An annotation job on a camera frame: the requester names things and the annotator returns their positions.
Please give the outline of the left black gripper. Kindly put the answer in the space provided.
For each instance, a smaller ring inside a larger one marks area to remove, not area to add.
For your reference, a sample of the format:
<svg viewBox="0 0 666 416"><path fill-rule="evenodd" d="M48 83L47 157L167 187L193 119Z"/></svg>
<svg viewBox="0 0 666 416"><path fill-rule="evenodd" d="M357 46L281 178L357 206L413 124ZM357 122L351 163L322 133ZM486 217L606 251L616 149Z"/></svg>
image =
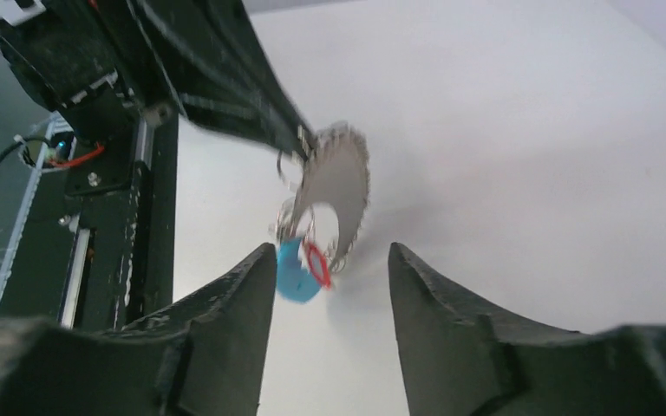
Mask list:
<svg viewBox="0 0 666 416"><path fill-rule="evenodd" d="M28 96L78 133L193 124L301 160L316 141L241 1L42 1L0 49Z"/></svg>

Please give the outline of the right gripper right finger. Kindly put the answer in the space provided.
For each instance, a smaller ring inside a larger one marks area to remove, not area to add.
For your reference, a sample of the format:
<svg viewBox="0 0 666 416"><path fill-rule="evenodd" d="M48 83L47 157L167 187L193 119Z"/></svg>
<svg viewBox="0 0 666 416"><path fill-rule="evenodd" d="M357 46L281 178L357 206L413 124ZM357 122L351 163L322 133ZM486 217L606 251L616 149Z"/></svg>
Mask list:
<svg viewBox="0 0 666 416"><path fill-rule="evenodd" d="M411 414L666 415L666 325L588 335L535 322L400 243L388 276Z"/></svg>

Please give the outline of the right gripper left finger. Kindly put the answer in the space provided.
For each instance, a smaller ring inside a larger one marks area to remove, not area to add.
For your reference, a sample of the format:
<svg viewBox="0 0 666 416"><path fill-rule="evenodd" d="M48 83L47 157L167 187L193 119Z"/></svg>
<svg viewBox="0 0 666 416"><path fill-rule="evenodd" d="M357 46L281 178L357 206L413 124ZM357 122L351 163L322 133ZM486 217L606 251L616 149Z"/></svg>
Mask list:
<svg viewBox="0 0 666 416"><path fill-rule="evenodd" d="M275 295L261 244L222 277L120 331L0 319L0 415L253 415Z"/></svg>

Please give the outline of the metal key organizer with rings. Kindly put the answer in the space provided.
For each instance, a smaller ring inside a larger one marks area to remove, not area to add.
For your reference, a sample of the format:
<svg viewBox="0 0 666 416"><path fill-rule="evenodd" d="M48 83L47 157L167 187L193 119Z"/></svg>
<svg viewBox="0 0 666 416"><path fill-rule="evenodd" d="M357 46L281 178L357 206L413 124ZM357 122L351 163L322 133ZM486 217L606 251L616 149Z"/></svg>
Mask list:
<svg viewBox="0 0 666 416"><path fill-rule="evenodd" d="M330 277L346 265L356 244L369 207L369 149L364 133L347 122L338 122L316 134L316 146L302 164L301 182L277 173L294 197L280 208L272 233L277 242L276 291L285 300L307 303L323 288L308 269L303 244L310 240L325 255ZM315 209L329 209L336 232L328 244L316 241Z"/></svg>

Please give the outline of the red key tag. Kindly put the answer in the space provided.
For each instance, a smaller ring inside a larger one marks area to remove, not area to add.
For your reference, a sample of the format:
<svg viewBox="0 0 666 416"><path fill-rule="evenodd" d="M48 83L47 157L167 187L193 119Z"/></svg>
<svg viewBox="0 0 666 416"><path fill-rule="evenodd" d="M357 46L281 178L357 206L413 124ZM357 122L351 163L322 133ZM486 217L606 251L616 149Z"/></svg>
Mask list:
<svg viewBox="0 0 666 416"><path fill-rule="evenodd" d="M319 286L323 289L330 289L332 287L332 281L325 255L317 245L310 240L304 241L303 248L309 272Z"/></svg>

